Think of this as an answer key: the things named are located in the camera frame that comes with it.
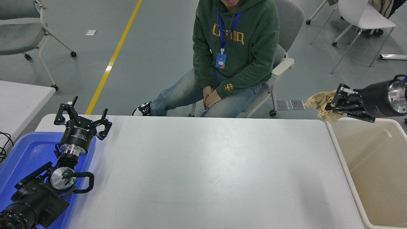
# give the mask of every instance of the trash bin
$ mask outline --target trash bin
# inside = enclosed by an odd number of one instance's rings
[[[407,135],[391,119],[326,122],[367,229],[407,229]]]

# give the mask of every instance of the blue plastic bin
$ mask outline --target blue plastic bin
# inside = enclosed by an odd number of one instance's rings
[[[10,198],[17,191],[14,186],[21,179],[49,161],[55,166],[57,158],[53,151],[55,150],[55,144],[59,143],[62,135],[62,132],[31,132],[17,141],[0,167],[0,211],[13,203]],[[79,157],[79,162],[75,167],[76,172],[88,170],[95,151],[95,143],[96,138],[94,137],[88,153]],[[79,178],[76,186],[81,187],[82,182],[83,178]],[[67,198],[70,204],[69,207],[48,227],[49,229],[64,229],[66,227],[76,195],[72,194]]]

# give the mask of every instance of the lanyard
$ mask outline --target lanyard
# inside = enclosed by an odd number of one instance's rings
[[[233,33],[234,28],[235,28],[235,26],[237,24],[237,21],[239,21],[239,18],[240,18],[241,14],[242,14],[242,12],[240,12],[240,13],[238,13],[236,15],[236,18],[234,19],[234,22],[233,22],[233,24],[231,25],[231,27],[229,29],[228,36],[230,36]],[[219,21],[219,30],[220,30],[219,32],[220,32],[220,35],[221,35],[221,43],[222,43],[221,54],[223,55],[223,52],[225,51],[225,45],[226,45],[226,42],[228,41],[228,39],[226,38],[226,40],[225,40],[225,38],[224,38],[222,16],[221,16],[221,13],[219,13],[219,12],[218,12],[218,21]]]

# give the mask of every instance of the chair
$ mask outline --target chair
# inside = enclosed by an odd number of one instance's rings
[[[312,14],[312,16],[305,21],[305,24],[311,24],[312,19],[317,15],[317,13],[322,9],[322,7],[325,5],[325,3],[329,2],[329,5],[332,6],[337,3],[336,0],[324,0],[324,2],[318,7],[318,9]]]
[[[278,38],[278,47],[275,53],[275,61],[272,70],[272,77],[264,84],[259,96],[248,106],[243,112],[247,113],[246,118],[249,118],[257,109],[259,109],[270,97],[273,97],[273,108],[269,111],[270,116],[277,114],[277,97],[275,86],[280,80],[282,74],[289,68],[294,66],[294,59],[288,57],[288,50],[294,43],[302,24],[304,23],[304,12],[300,7],[292,3],[290,0],[274,0],[278,17],[280,21],[280,35]],[[195,113],[195,105],[193,104],[189,117]]]
[[[77,55],[76,52],[68,47],[67,44],[59,39],[47,27],[47,24],[44,21],[44,11],[47,8],[44,0],[0,0],[0,20],[40,18],[40,23],[0,25],[0,55],[22,53],[27,60],[31,60],[31,56],[26,52],[39,48],[38,58],[52,83],[51,87],[58,90],[58,86],[42,59],[42,52],[46,44],[51,37],[54,37],[71,51],[71,57],[76,57]],[[44,36],[46,36],[46,39],[42,45],[39,45]]]
[[[383,17],[371,4],[368,3],[369,0],[340,0],[338,1],[338,7],[335,8],[332,13],[329,15],[328,19],[326,22],[322,25],[321,29],[318,31],[318,33],[315,35],[314,39],[311,41],[314,42],[315,38],[318,36],[318,34],[321,32],[325,24],[328,22],[329,18],[332,16],[332,14],[335,12],[336,9],[339,9],[339,13],[341,16],[350,23],[350,25],[333,41],[332,46],[336,46],[338,41],[345,35],[345,33],[353,26],[355,25],[357,27],[357,31],[359,31],[355,37],[355,39],[352,41],[348,49],[346,49],[345,53],[342,55],[341,59],[338,61],[338,63],[335,65],[335,67],[332,69],[331,74],[333,71],[335,71],[336,67],[338,67],[339,63],[345,56],[345,54],[348,52],[348,50],[353,46],[353,44],[356,42],[357,38],[360,36],[362,31],[364,30],[371,30],[371,33],[375,29],[384,29],[384,28],[391,28],[389,34],[383,41],[382,45],[379,48],[379,51],[377,51],[376,55],[374,55],[372,62],[370,63],[369,66],[372,66],[374,59],[376,56],[380,53],[380,50],[383,48],[385,42],[389,38],[390,34],[392,33],[394,27],[396,24],[393,22],[389,21],[385,17]]]
[[[390,17],[393,22],[395,22],[402,31],[407,31],[407,18],[405,14],[407,13],[407,3],[401,5]],[[407,60],[406,54],[380,54],[380,59],[388,60]]]

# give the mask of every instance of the cable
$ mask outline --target cable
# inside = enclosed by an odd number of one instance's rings
[[[7,144],[8,144],[9,142],[11,142],[12,146],[14,146],[14,142],[13,142],[13,140],[11,139],[11,134],[3,133],[3,132],[1,132],[1,131],[0,131],[0,134],[4,135],[4,136],[7,138],[7,141],[6,141],[6,143],[4,144],[4,146],[0,147],[0,163],[1,163],[1,162],[2,162],[4,159],[6,159],[6,157],[7,157],[7,152],[6,152]]]
[[[405,83],[407,81],[407,75],[404,75],[404,74],[399,74],[399,75],[395,76],[394,79],[397,79],[399,77],[404,77],[404,79],[401,80],[403,83]]]

